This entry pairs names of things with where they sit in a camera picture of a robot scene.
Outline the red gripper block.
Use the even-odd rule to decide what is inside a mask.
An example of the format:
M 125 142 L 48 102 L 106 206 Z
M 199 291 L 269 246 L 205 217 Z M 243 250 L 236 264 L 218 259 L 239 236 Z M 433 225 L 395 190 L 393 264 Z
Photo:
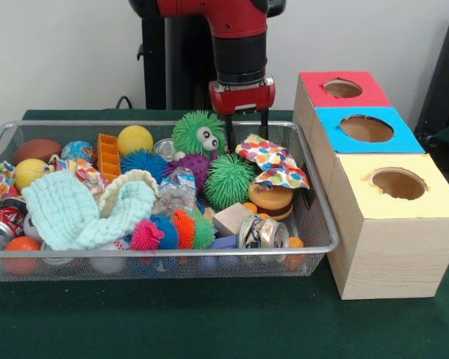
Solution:
M 233 114 L 254 110 L 260 112 L 260 137 L 268 138 L 269 110 L 275 101 L 275 81 L 266 74 L 262 81 L 252 85 L 222 85 L 217 81 L 209 83 L 210 102 L 213 111 L 225 115 L 225 128 L 229 150 L 236 147 L 233 129 Z

